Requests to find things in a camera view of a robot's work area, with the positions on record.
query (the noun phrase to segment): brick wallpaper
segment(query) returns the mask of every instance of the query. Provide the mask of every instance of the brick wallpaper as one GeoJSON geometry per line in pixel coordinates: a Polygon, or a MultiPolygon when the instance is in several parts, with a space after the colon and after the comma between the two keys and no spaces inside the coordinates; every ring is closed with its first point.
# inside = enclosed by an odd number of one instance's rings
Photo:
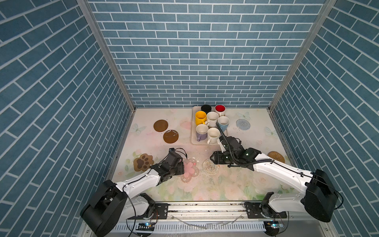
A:
{"type": "Polygon", "coordinates": [[[138,107],[267,107],[324,0],[90,0],[138,107]]]}
{"type": "Polygon", "coordinates": [[[337,0],[274,114],[300,167],[345,198],[340,236],[377,237],[379,1],[337,0]]]}
{"type": "Polygon", "coordinates": [[[72,236],[130,109],[75,0],[0,1],[0,236],[72,236]]]}

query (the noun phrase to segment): brown round coaster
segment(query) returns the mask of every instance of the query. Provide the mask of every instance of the brown round coaster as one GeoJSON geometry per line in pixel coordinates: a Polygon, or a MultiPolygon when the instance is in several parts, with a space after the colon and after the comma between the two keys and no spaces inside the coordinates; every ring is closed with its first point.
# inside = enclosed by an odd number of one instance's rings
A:
{"type": "Polygon", "coordinates": [[[167,128],[168,128],[168,122],[166,120],[161,119],[154,123],[154,129],[157,132],[166,131],[167,128]]]}
{"type": "Polygon", "coordinates": [[[163,140],[167,143],[174,143],[179,139],[179,134],[175,130],[168,130],[163,134],[163,140]]]}
{"type": "Polygon", "coordinates": [[[273,158],[274,160],[285,163],[284,157],[277,151],[270,151],[267,156],[273,158]]]}

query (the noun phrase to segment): pink flower print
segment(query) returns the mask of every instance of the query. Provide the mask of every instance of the pink flower print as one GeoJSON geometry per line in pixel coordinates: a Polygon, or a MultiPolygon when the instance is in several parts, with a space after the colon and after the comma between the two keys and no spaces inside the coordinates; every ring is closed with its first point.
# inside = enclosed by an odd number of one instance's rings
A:
{"type": "Polygon", "coordinates": [[[188,183],[192,177],[199,175],[199,169],[196,167],[196,161],[193,158],[188,160],[183,160],[184,163],[184,174],[180,177],[182,182],[188,183]]]}

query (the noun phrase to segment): black mug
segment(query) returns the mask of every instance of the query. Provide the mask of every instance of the black mug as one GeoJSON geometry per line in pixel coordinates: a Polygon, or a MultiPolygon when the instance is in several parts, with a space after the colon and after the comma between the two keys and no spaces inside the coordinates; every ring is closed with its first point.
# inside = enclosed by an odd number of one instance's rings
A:
{"type": "Polygon", "coordinates": [[[209,113],[212,110],[212,107],[210,105],[203,105],[201,107],[201,111],[204,111],[206,114],[209,113]]]}

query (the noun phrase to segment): aluminum corner post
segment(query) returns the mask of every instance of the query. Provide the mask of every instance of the aluminum corner post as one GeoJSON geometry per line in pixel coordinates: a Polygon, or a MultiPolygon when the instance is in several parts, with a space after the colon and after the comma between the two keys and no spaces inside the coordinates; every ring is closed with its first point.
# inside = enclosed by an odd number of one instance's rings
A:
{"type": "Polygon", "coordinates": [[[278,104],[280,97],[282,96],[288,84],[292,80],[293,75],[295,74],[301,61],[305,57],[305,54],[307,53],[313,40],[316,38],[318,31],[321,29],[321,26],[325,22],[336,1],[337,0],[325,0],[323,6],[320,9],[320,12],[317,15],[315,22],[313,23],[307,37],[304,39],[304,42],[301,45],[299,52],[296,54],[295,59],[293,60],[290,68],[288,69],[287,74],[285,75],[282,81],[282,84],[279,86],[278,91],[276,92],[273,100],[269,105],[270,111],[273,111],[276,105],[278,104]]]}
{"type": "Polygon", "coordinates": [[[91,7],[88,3],[88,0],[77,0],[79,7],[81,11],[83,12],[83,15],[85,19],[87,20],[87,23],[96,39],[96,42],[98,43],[100,50],[103,52],[103,55],[105,57],[106,62],[108,63],[114,78],[116,79],[117,84],[119,85],[122,94],[124,95],[126,102],[128,103],[130,109],[132,112],[136,110],[136,107],[134,106],[134,103],[132,99],[130,98],[130,95],[126,89],[125,83],[122,80],[121,74],[116,66],[116,63],[112,57],[112,54],[105,42],[105,39],[103,37],[103,34],[101,33],[101,30],[99,28],[99,25],[96,22],[95,16],[91,10],[91,7]]]}

